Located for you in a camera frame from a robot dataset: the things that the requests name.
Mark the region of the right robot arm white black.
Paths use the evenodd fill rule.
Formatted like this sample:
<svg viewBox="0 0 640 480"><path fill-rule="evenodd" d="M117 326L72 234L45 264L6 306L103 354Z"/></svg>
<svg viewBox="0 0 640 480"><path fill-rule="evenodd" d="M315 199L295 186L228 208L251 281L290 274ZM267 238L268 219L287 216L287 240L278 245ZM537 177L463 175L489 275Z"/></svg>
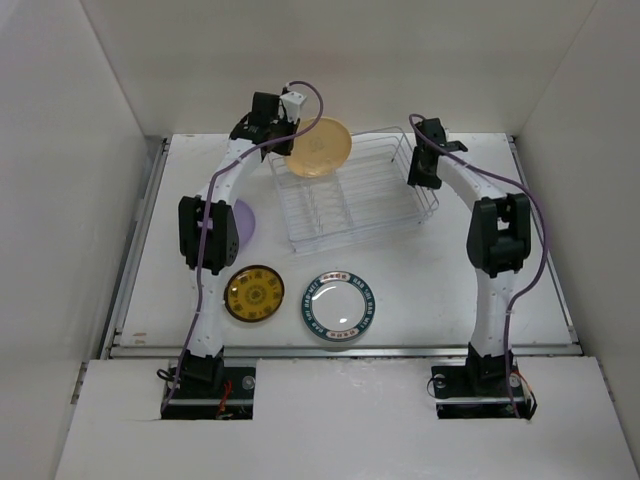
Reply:
<svg viewBox="0 0 640 480"><path fill-rule="evenodd" d="M516 278L531 253L531 205L508 193L504 178L471 164L468 148L450 141L438 118L409 117L415 147L407 183L432 190L448 185L471 212L466 240L476 272L476 322L463 369L476 396L506 394L513 365L509 341Z"/></svg>

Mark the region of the purple plastic plate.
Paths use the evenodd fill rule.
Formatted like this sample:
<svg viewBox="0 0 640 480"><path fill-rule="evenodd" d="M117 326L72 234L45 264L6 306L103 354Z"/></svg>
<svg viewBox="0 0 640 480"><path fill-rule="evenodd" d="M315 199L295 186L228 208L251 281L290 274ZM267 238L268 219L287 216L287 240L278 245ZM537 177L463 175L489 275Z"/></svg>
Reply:
<svg viewBox="0 0 640 480"><path fill-rule="evenodd" d="M234 205L234 217L238 230L239 246L243 249L254 234L256 217L253 209L241 199L238 199Z"/></svg>

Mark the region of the white wire dish rack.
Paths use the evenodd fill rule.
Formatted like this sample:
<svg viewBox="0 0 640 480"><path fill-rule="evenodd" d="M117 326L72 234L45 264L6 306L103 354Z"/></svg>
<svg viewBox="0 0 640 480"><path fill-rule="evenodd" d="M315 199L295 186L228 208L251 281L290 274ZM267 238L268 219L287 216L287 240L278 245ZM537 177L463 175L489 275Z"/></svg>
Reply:
<svg viewBox="0 0 640 480"><path fill-rule="evenodd" d="M346 162L318 178L300 177L284 157L269 156L293 251L345 247L425 223L439 199L407 184L412 154L408 135L392 126L353 134Z"/></svg>

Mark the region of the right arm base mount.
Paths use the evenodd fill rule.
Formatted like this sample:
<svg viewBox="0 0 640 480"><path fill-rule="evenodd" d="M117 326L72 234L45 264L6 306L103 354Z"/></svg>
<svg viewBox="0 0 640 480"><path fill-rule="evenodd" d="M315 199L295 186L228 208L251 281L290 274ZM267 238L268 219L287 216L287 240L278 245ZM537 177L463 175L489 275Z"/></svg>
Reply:
<svg viewBox="0 0 640 480"><path fill-rule="evenodd" d="M431 367L428 385L439 420L529 421L538 408L535 394L517 370L508 377L500 370L497 378L475 383L465 365L436 363Z"/></svg>

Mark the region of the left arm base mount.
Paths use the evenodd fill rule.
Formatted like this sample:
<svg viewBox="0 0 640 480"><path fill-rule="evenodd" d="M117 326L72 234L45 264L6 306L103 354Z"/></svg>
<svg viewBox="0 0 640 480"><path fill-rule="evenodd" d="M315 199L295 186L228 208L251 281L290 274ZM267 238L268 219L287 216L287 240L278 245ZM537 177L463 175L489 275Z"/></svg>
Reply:
<svg viewBox="0 0 640 480"><path fill-rule="evenodd" d="M220 357L187 356L179 366L159 369L165 382L162 420L252 420L256 364L226 364Z"/></svg>

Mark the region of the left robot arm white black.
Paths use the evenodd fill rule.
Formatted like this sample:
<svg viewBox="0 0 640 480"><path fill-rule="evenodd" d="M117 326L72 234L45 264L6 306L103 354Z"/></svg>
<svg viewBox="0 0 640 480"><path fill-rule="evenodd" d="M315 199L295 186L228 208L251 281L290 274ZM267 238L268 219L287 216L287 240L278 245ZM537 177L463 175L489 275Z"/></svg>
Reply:
<svg viewBox="0 0 640 480"><path fill-rule="evenodd" d="M229 134L225 155L206 189L179 201L179 251L193 273L196 303L172 383L189 383L201 396L217 394L224 382L224 342L218 321L205 312L207 302L215 298L206 286L215 284L239 253L233 207L267 154L292 152L294 140L306 131L300 127L306 100L289 85L279 94L254 93L251 109Z"/></svg>

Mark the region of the tan plastic plate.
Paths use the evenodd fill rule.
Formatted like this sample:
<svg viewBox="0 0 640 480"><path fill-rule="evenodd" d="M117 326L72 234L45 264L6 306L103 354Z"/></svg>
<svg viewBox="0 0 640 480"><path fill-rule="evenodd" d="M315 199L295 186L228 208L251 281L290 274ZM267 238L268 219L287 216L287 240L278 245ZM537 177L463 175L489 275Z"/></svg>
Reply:
<svg viewBox="0 0 640 480"><path fill-rule="evenodd" d="M299 177L322 177L339 169L351 150L352 137L347 127L336 119L322 117L313 129L295 139L285 164Z"/></svg>

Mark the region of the green rim white plate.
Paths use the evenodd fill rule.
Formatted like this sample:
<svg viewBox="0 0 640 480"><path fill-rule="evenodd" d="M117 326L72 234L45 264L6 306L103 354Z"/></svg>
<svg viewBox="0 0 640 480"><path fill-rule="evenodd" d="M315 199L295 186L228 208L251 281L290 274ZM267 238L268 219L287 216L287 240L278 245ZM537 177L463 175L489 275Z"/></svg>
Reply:
<svg viewBox="0 0 640 480"><path fill-rule="evenodd" d="M304 325L317 338L333 343L359 340L371 327L376 299L369 284L347 271L329 271L314 278L300 302Z"/></svg>

